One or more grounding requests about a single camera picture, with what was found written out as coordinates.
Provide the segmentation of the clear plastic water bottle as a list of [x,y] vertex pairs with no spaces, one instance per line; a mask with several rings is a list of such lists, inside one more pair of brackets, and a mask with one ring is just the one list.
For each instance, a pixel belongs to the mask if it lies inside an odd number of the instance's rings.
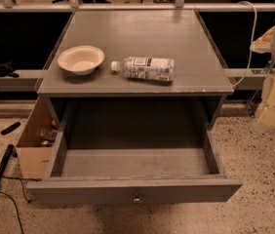
[[175,61],[170,58],[128,57],[123,61],[113,61],[111,70],[120,72],[129,79],[172,82]]

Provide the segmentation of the grey open top drawer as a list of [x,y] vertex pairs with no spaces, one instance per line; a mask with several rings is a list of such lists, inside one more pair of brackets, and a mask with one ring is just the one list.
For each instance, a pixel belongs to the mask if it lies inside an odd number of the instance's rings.
[[65,109],[39,182],[45,204],[226,202],[241,187],[226,175],[197,99],[89,99]]

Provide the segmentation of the silver drawer knob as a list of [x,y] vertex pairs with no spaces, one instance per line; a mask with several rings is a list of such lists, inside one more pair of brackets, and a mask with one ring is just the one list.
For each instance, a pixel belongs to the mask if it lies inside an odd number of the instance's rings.
[[141,199],[139,198],[139,195],[138,195],[138,194],[135,195],[135,197],[134,197],[134,199],[133,199],[133,202],[134,202],[135,204],[139,204],[139,203],[142,202]]

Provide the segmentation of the grey wooden cabinet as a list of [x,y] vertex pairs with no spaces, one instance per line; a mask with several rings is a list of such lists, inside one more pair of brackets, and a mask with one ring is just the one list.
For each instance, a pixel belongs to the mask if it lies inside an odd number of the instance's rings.
[[[216,46],[192,10],[77,11],[56,55],[81,45],[103,50],[105,59],[99,69],[76,76],[59,68],[54,59],[38,89],[56,122],[61,121],[68,98],[193,96],[206,99],[205,110],[213,124],[223,100],[233,93]],[[130,56],[173,59],[173,83],[129,81],[111,73],[112,61]]]

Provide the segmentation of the brown cardboard box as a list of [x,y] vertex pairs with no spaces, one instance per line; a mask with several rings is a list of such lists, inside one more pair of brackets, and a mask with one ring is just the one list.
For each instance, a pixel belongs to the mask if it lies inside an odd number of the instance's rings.
[[44,177],[52,153],[50,136],[55,135],[57,129],[46,101],[38,98],[16,147],[23,178]]

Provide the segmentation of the black marker on floor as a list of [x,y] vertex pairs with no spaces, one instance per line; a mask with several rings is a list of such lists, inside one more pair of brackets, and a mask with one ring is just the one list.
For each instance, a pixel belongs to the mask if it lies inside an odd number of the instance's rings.
[[8,128],[2,130],[0,132],[0,134],[2,136],[5,136],[5,135],[11,133],[12,131],[14,131],[15,129],[17,129],[19,126],[20,126],[20,122],[16,122],[16,123],[12,124],[11,126],[9,126]]

